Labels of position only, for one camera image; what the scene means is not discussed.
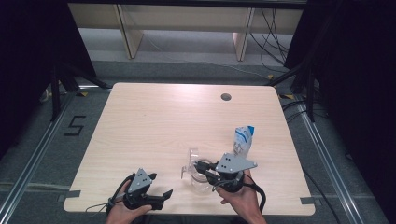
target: finger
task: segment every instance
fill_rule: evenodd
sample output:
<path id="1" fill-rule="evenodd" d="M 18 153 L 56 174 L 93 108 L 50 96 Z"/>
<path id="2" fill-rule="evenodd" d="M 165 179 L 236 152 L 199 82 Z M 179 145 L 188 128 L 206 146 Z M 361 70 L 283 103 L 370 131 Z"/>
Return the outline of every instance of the finger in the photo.
<path id="1" fill-rule="evenodd" d="M 224 194 L 224 189 L 222 187 L 218 187 L 218 188 L 216 188 L 216 192 L 218 193 L 219 196 L 221 196 Z"/>
<path id="2" fill-rule="evenodd" d="M 253 177 L 251 176 L 250 170 L 245 170 L 244 174 L 247 175 L 244 177 L 244 183 L 246 184 L 253 184 Z"/>
<path id="3" fill-rule="evenodd" d="M 227 200 L 225 200 L 225 199 L 223 199 L 223 200 L 221 200 L 221 202 L 220 202 L 221 204 L 226 204 L 226 203 L 228 203 L 228 201 Z"/>
<path id="4" fill-rule="evenodd" d="M 136 211 L 136 213 L 137 213 L 139 216 L 142 216 L 142 215 L 145 215 L 145 214 L 146 214 L 148 211 L 150 211 L 151 209 L 152 209 L 151 205 L 150 205 L 150 204 L 147 204 L 147 205 L 143 205 L 143 206 L 141 206 L 141 207 L 136 208 L 135 211 Z"/>
<path id="5" fill-rule="evenodd" d="M 124 185 L 122 185 L 122 188 L 120 189 L 119 193 L 123 193 L 125 192 L 125 190 L 129 187 L 129 184 L 131 183 L 131 180 L 128 180 L 127 182 L 125 182 Z"/>

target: black tape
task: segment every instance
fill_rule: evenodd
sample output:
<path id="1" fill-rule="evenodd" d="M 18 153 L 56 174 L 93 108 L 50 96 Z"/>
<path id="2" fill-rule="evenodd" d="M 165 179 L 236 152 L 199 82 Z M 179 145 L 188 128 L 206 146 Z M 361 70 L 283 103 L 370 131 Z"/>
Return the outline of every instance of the black tape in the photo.
<path id="1" fill-rule="evenodd" d="M 66 193 L 66 198 L 78 198 L 81 190 L 72 190 Z"/>
<path id="2" fill-rule="evenodd" d="M 82 128 L 84 128 L 84 125 L 75 125 L 73 123 L 74 123 L 75 119 L 85 119 L 85 118 L 86 118 L 86 116 L 74 116 L 69 123 L 69 128 L 77 128 L 78 132 L 77 133 L 65 133 L 64 136 L 79 136 Z"/>
<path id="3" fill-rule="evenodd" d="M 292 94 L 279 94 L 277 97 L 279 97 L 279 99 L 288 99 L 288 100 L 294 99 L 294 96 Z"/>
<path id="4" fill-rule="evenodd" d="M 300 198 L 301 204 L 313 204 L 315 199 L 312 197 Z"/>

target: black cable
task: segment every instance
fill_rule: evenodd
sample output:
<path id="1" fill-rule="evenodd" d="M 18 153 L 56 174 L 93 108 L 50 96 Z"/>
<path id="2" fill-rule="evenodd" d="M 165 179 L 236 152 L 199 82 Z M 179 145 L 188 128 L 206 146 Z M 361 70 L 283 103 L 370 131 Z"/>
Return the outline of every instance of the black cable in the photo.
<path id="1" fill-rule="evenodd" d="M 89 206 L 87 209 L 85 209 L 85 212 L 87 213 L 89 209 L 93 208 L 93 207 L 97 207 L 97 206 L 103 206 L 99 211 L 97 211 L 95 214 L 93 214 L 91 217 L 94 217 L 96 215 L 98 215 L 100 212 L 102 212 L 102 210 L 106 207 L 107 203 L 99 203 L 97 205 L 93 205 L 93 206 Z"/>
<path id="2" fill-rule="evenodd" d="M 276 9 L 273 8 L 272 11 L 273 11 L 273 21 L 274 21 L 274 31 L 275 31 L 275 36 L 274 36 L 274 33 L 273 33 L 273 38 L 274 38 L 274 40 L 276 41 L 276 43 L 277 43 L 277 45 L 279 47 L 279 53 L 280 53 L 280 55 L 283 58 L 283 62 L 285 62 L 286 61 L 286 56 L 285 56 L 283 50 L 281 49 L 281 47 L 280 47 L 281 44 L 279 43 L 279 39 L 277 38 L 277 30 L 276 30 L 276 22 L 275 22 Z"/>
<path id="3" fill-rule="evenodd" d="M 323 197 L 324 201 L 326 202 L 327 205 L 329 205 L 330 210 L 332 211 L 332 214 L 334 215 L 335 220 L 337 221 L 337 223 L 341 223 L 340 219 L 338 218 L 337 214 L 334 211 L 334 208 L 332 208 L 332 205 L 330 204 L 329 200 L 327 199 L 327 197 L 324 195 L 323 191 L 320 189 L 319 185 L 317 184 L 317 182 L 314 180 L 314 178 L 312 178 L 312 176 L 305 170 L 304 167 L 303 168 L 303 172 L 306 174 L 306 176 L 308 176 L 308 178 L 311 180 L 311 182 L 315 185 L 315 187 L 318 189 L 318 191 L 320 192 L 321 196 Z"/>
<path id="4" fill-rule="evenodd" d="M 297 105 L 297 104 L 305 103 L 305 102 L 306 102 L 306 100 L 293 101 L 293 102 L 291 102 L 291 103 L 282 105 L 282 110 L 283 110 L 283 112 L 285 112 L 288 108 L 290 108 L 290 107 L 292 107 L 292 106 L 294 106 L 294 105 Z"/>
<path id="5" fill-rule="evenodd" d="M 294 120 L 295 118 L 299 117 L 300 115 L 302 115 L 305 112 L 306 112 L 306 110 L 297 112 L 297 113 L 295 113 L 293 115 L 290 115 L 289 117 L 286 118 L 286 122 L 287 123 L 291 122 L 292 120 Z"/>
<path id="6" fill-rule="evenodd" d="M 119 185 L 119 187 L 117 188 L 117 190 L 116 190 L 116 192 L 114 193 L 113 197 L 111 197 L 111 198 L 108 199 L 108 202 L 106 203 L 106 207 L 107 207 L 106 214 L 107 214 L 107 215 L 108 215 L 108 213 L 110 212 L 110 210 L 113 208 L 114 204 L 116 204 L 116 203 L 114 202 L 114 200 L 116 200 L 117 195 L 119 194 L 119 192 L 120 192 L 122 186 L 124 186 L 124 184 L 125 184 L 128 180 L 133 179 L 134 176 L 135 176 L 135 174 L 132 174 L 132 175 L 127 176 L 127 177 L 122 181 L 122 183 Z"/>
<path id="7" fill-rule="evenodd" d="M 285 57 L 284 53 L 285 53 L 285 52 L 287 53 L 289 50 L 288 50 L 286 47 L 284 47 L 282 44 L 280 44 L 279 39 L 277 38 L 276 23 L 275 23 L 275 14 L 276 14 L 276 10 L 273 9 L 273 20 L 272 20 L 272 23 L 271 23 L 271 26 L 270 26 L 270 24 L 269 24 L 267 18 L 265 17 L 264 11 L 262 10 L 262 16 L 263 16 L 263 18 L 264 18 L 264 20 L 265 20 L 265 23 L 267 23 L 268 30 L 269 30 L 268 36 L 271 35 L 271 36 L 273 37 L 273 39 L 274 39 L 275 42 L 277 43 L 278 47 L 273 46 L 270 42 L 268 42 L 268 44 L 269 44 L 271 47 L 273 47 L 273 48 L 275 48 L 275 49 L 278 49 L 279 52 L 280 52 L 280 54 L 281 54 L 281 56 L 282 56 L 282 59 L 283 59 L 283 60 L 286 60 L 286 57 Z"/>
<path id="8" fill-rule="evenodd" d="M 270 71 L 273 71 L 273 72 L 286 73 L 286 72 L 284 72 L 284 71 L 279 71 L 279 70 L 276 70 L 276 69 L 272 69 L 272 68 L 267 67 L 267 66 L 264 64 L 263 61 L 262 61 L 262 66 L 264 66 L 266 69 L 268 69 L 268 70 L 270 70 Z"/>
<path id="9" fill-rule="evenodd" d="M 226 184 L 234 184 L 236 182 L 235 179 L 233 180 L 221 180 L 219 182 L 217 182 L 216 184 L 213 185 L 212 187 L 212 192 L 216 190 L 216 188 L 218 187 L 223 187 Z"/>
<path id="10" fill-rule="evenodd" d="M 268 41 L 268 38 L 270 37 L 270 34 L 268 33 L 267 37 L 264 36 L 264 34 L 262 34 L 262 38 L 265 40 L 263 46 L 265 46 L 265 44 L 269 44 L 271 47 L 273 47 L 274 49 L 279 49 L 277 46 L 274 46 L 273 44 L 271 44 Z"/>
<path id="11" fill-rule="evenodd" d="M 259 192 L 260 195 L 262 196 L 262 201 L 260 202 L 260 206 L 259 206 L 260 211 L 262 212 L 262 210 L 264 209 L 265 202 L 267 201 L 267 197 L 265 196 L 265 192 L 264 192 L 264 190 L 263 190 L 262 188 L 260 188 L 260 187 L 256 184 L 256 182 L 254 182 L 253 178 L 251 178 L 250 175 L 245 175 L 245 176 L 247 176 L 247 177 L 253 182 L 253 184 L 244 184 L 244 186 L 253 188 L 253 189 L 256 190 L 257 192 Z"/>
<path id="12" fill-rule="evenodd" d="M 268 51 L 267 49 L 265 49 L 254 37 L 254 35 L 252 33 L 250 33 L 250 36 L 253 38 L 253 40 L 257 43 L 257 45 L 259 45 L 259 47 L 261 49 L 263 49 L 268 55 L 270 55 L 272 58 L 274 58 L 274 60 L 276 60 L 277 62 L 279 62 L 280 64 L 284 65 L 284 63 L 279 60 L 274 54 L 272 54 L 270 51 Z"/>
<path id="13" fill-rule="evenodd" d="M 327 116 L 327 114 L 326 115 L 321 115 L 321 114 L 318 114 L 318 113 L 315 113 L 314 112 L 314 114 L 316 115 L 316 116 L 318 116 L 318 117 L 321 117 L 321 118 L 324 118 L 324 119 L 328 119 L 329 117 Z"/>

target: human hand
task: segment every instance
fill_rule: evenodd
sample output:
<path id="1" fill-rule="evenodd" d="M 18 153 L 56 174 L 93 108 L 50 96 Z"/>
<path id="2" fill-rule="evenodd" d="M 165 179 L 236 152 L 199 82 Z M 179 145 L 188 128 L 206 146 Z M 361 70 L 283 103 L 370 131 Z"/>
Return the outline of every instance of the human hand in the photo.
<path id="1" fill-rule="evenodd" d="M 246 176 L 248 175 L 251 177 L 250 171 L 246 170 L 244 173 L 244 183 L 253 184 L 253 180 Z M 255 189 L 244 186 L 236 193 L 231 193 L 219 187 L 217 188 L 217 192 L 223 199 L 221 204 L 229 203 L 233 207 L 233 210 L 246 222 L 250 224 L 266 223 L 259 208 Z"/>
<path id="2" fill-rule="evenodd" d="M 119 194 L 125 192 L 130 183 L 131 180 L 127 181 L 120 189 Z M 115 202 L 113 208 L 108 213 L 106 224 L 130 224 L 135 218 L 145 215 L 151 208 L 151 205 L 143 205 L 130 210 L 122 200 Z"/>

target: wooden table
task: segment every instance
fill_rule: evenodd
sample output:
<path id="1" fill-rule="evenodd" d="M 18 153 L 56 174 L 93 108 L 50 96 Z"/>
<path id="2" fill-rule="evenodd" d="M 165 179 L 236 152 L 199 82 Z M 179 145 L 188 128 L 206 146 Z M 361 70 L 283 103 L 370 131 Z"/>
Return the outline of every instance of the wooden table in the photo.
<path id="1" fill-rule="evenodd" d="M 222 100 L 223 93 L 232 99 Z M 144 168 L 158 174 L 149 195 L 174 190 L 152 214 L 235 215 L 216 192 L 197 192 L 180 173 L 189 148 L 217 161 L 233 151 L 235 128 L 246 125 L 255 127 L 247 158 L 259 165 L 251 173 L 267 195 L 263 213 L 313 215 L 315 206 L 300 200 L 311 195 L 275 89 L 195 84 L 116 84 L 70 189 L 81 193 L 64 209 L 105 203 L 127 175 Z"/>

